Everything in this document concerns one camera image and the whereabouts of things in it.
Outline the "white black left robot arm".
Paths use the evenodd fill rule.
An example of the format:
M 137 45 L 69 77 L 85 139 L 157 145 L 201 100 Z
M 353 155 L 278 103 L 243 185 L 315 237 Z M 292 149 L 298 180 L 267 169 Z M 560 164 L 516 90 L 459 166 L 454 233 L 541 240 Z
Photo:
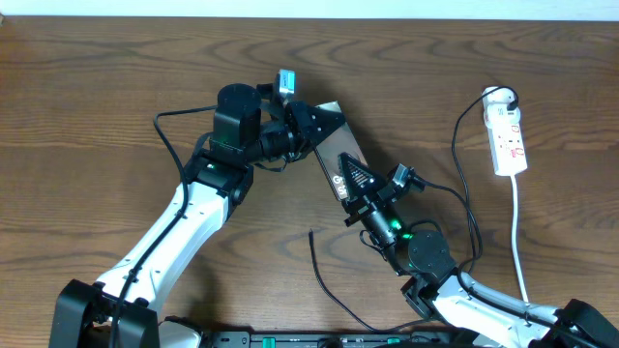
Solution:
M 220 89 L 214 125 L 196 141 L 180 184 L 159 219 L 132 250 L 93 284 L 70 281 L 57 298 L 52 347 L 199 347 L 205 334 L 175 317 L 166 299 L 205 242 L 245 199 L 253 171 L 266 162 L 304 159 L 344 129 L 335 101 L 294 98 L 292 72 L 255 87 Z

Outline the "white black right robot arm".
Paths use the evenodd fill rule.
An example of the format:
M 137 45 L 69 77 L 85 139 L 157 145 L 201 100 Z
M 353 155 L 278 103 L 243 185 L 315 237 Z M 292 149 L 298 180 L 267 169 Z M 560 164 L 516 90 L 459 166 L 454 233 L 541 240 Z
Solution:
M 361 222 L 372 246 L 399 276 L 402 294 L 425 319 L 439 319 L 503 347 L 616 347 L 618 330 L 590 304 L 572 299 L 564 307 L 527 303 L 475 280 L 451 256 L 437 230 L 415 230 L 394 208 L 410 190 L 429 182 L 399 165 L 389 177 L 347 153 L 338 157 L 347 198 L 347 225 Z

